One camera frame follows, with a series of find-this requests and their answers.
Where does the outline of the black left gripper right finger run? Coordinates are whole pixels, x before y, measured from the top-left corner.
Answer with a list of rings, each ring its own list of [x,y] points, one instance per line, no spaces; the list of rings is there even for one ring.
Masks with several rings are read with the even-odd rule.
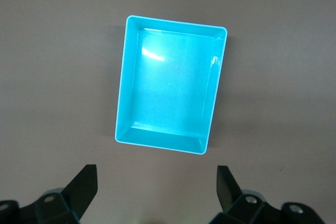
[[[216,192],[222,212],[211,223],[281,223],[280,210],[243,192],[228,166],[217,167]]]

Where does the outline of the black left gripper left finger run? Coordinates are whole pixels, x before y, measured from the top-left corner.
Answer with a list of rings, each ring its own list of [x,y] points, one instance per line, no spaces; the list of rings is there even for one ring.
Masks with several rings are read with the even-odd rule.
[[[86,165],[60,192],[50,192],[29,207],[28,223],[79,223],[98,191],[96,165]]]

